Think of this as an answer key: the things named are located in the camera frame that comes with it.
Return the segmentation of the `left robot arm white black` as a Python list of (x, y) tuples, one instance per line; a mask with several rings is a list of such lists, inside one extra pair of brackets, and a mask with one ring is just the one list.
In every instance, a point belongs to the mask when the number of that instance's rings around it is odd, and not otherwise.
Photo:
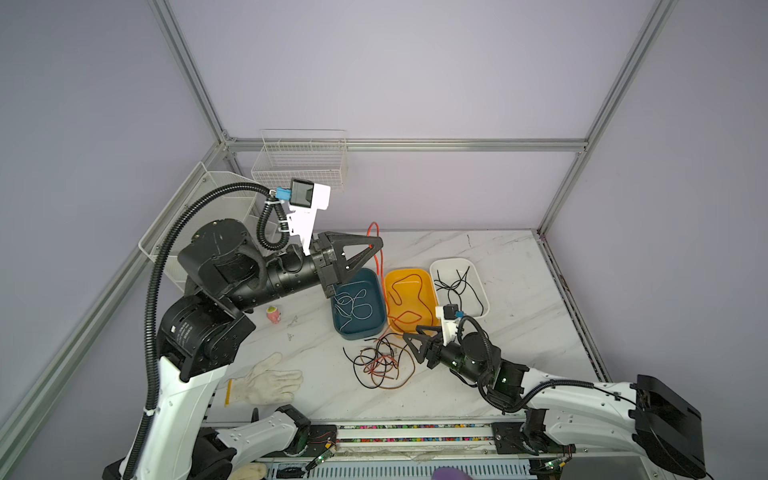
[[(249, 230), (234, 218), (198, 228), (174, 251), (187, 224), (213, 201), (239, 192), (262, 195), (261, 219), (276, 217), (280, 239), (263, 225)], [(270, 416), (236, 428), (210, 428), (203, 420), (240, 345), (254, 331), (254, 309), (320, 286), (332, 297), (383, 247), (377, 236), (322, 232), (306, 246), (290, 242), (293, 217), (317, 200), (317, 183), (296, 180), (272, 190), (235, 182), (204, 193), (169, 227), (154, 261), (144, 313), (147, 394), (127, 456), (108, 465), (107, 479), (225, 479), (270, 454), (302, 454), (310, 420), (287, 400)], [(164, 268), (176, 256), (187, 275), (183, 296), (164, 314), (157, 302)]]

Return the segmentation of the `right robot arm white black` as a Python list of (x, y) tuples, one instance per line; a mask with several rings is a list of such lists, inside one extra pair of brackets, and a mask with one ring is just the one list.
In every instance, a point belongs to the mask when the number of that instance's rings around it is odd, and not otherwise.
[(654, 376), (591, 382), (515, 363), (470, 316), (419, 325), (403, 339), (418, 363), (446, 367), (501, 414), (524, 413), (518, 437), (531, 455), (589, 445), (637, 453), (684, 478), (708, 476), (701, 413)]

